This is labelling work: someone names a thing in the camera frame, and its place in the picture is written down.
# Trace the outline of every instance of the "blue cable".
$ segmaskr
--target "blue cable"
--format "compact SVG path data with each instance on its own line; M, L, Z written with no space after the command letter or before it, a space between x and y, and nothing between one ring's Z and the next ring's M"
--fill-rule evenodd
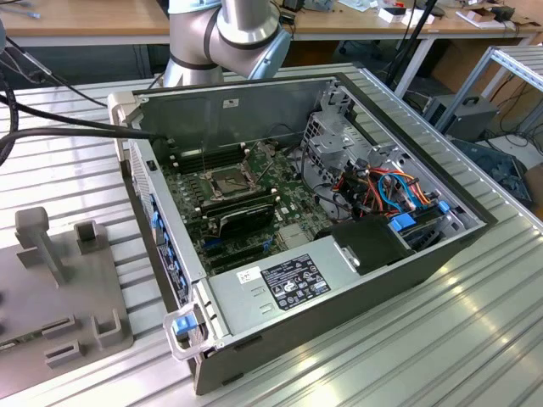
M379 178L379 183L378 183L379 195L381 195L381 198L383 199L384 202L386 202L390 206L394 206L396 209L400 211L400 213L402 213L401 207L397 203L394 203L391 200L389 200L383 191L383 181L384 181L385 176L382 176L381 178Z
M406 182L401 176L399 176L398 174L388 174L388 175L394 177L396 180L400 182L400 184L406 190L407 196L417 208L424 206L423 203L419 201L418 198L413 194L413 192L411 191L411 189L409 188L409 186L406 184Z
M394 202L388 200L385 193L384 193L383 182L384 182L384 178L387 177L387 176L395 178L401 184L401 186L406 191L407 196L413 202L415 207L417 207L417 208L424 207L424 205L421 203L421 201L419 201L418 198L415 197L415 195L413 195L413 193L411 192L411 189L409 189L409 186L406 184L406 182L398 174L385 174L385 175L381 176L381 178L379 179L379 183L378 183L379 195L381 195L381 198L383 199L384 202L386 202L390 206L393 206L396 209L398 209L400 211L400 213L403 213L403 211L401 210L401 207L397 203L394 203Z

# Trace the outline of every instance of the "metal shelf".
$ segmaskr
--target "metal shelf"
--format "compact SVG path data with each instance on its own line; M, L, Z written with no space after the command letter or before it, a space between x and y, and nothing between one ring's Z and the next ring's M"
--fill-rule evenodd
M443 129L445 129L445 125L449 123L456 109L467 96L469 90L492 62L497 62L505 70L510 71L512 74L528 82L536 89L539 89L540 92L543 92L543 47L490 47L466 79L456 94L452 104L435 124L435 128L438 131L443 131ZM496 81L489 84L487 89L485 89L484 95L485 93L489 93L489 89L493 88L495 85ZM519 130L526 131L529 129L542 113L543 103L524 120Z

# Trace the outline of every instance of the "power supply label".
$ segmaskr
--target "power supply label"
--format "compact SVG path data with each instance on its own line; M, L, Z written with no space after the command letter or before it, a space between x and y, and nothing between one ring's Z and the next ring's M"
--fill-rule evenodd
M263 270L262 277L283 311L330 291L309 254Z

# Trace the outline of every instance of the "desk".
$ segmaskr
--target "desk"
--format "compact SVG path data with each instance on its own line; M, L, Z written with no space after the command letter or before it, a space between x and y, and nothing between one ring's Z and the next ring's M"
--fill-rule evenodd
M39 20L0 11L8 35L23 47L170 41L170 22L156 0L35 0L34 3L36 6L31 11L42 15ZM17 8L13 4L6 7Z
M339 71L500 223L423 284L213 393L195 396L188 365L171 357L162 332L165 307L115 168L113 143L54 137L18 142L0 169L2 219L11 194L24 195L28 205L48 198L45 205L52 210L66 208L57 205L62 200L80 198L68 211L57 209L51 227L69 228L86 218L106 224L135 340L122 353L0 405L541 405L543 225L366 71L338 64L291 68L277 76ZM242 78L227 74L225 79ZM149 83L78 88L104 100L111 92L144 89ZM17 98L58 114L108 120L105 109L63 88L21 91ZM0 107L0 118L0 131L6 131L7 108ZM371 119L360 114L357 120ZM34 125L50 123L21 118L21 128ZM378 129L372 135L378 137ZM11 225L0 232L14 241L13 231Z
M0 12L8 34L21 46L114 45L168 43L169 24L155 0L39 0L40 20ZM448 8L442 20L427 25L406 73L396 88L403 97L437 39L514 38L528 45L543 27L480 30ZM302 10L296 17L295 41L401 39L406 27L388 24L369 9L364 13L336 3L331 13Z
M520 45L529 45L543 27L523 26L518 32L504 28L481 30L456 15L457 8L445 8L445 17L425 25L419 38L422 40L406 72L402 76L395 94L403 97L415 74L418 72L430 48L438 39L455 38L521 38ZM295 40L385 40L401 39L406 26L401 23L389 24L378 17L376 9L357 12L343 4L336 3L332 13L311 11L298 12L296 16ZM496 84L501 76L496 77Z

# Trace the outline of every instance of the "case handle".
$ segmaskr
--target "case handle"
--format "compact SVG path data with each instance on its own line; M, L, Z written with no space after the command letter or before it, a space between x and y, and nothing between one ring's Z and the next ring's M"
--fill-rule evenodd
M196 357L201 352L211 349L214 346L214 341L212 338L207 338L202 343L191 346L190 348L182 348L179 341L177 341L176 334L173 332L174 324L185 316L193 315L194 306L196 303L188 303L177 311L167 314L162 322L162 326L166 331L166 338L168 339L168 344L170 344L171 355L180 361L190 360Z

